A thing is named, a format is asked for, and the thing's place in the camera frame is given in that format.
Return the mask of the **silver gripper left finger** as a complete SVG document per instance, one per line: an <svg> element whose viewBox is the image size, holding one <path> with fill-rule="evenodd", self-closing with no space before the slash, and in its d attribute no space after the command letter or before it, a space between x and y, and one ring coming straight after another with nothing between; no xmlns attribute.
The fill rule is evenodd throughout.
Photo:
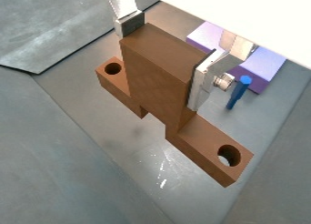
<svg viewBox="0 0 311 224"><path fill-rule="evenodd" d="M107 0L114 12L116 35L123 38L144 25L144 12L135 0Z"/></svg>

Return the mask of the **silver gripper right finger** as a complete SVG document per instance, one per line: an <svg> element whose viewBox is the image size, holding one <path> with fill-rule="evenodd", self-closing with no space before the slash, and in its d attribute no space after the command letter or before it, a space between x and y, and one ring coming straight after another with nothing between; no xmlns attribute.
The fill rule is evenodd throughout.
<svg viewBox="0 0 311 224"><path fill-rule="evenodd" d="M227 30L223 30L219 46L222 49L212 49L194 68L187 99L192 111L199 110L214 87L223 91L230 88L234 77L226 72L239 66L258 48L250 40Z"/></svg>

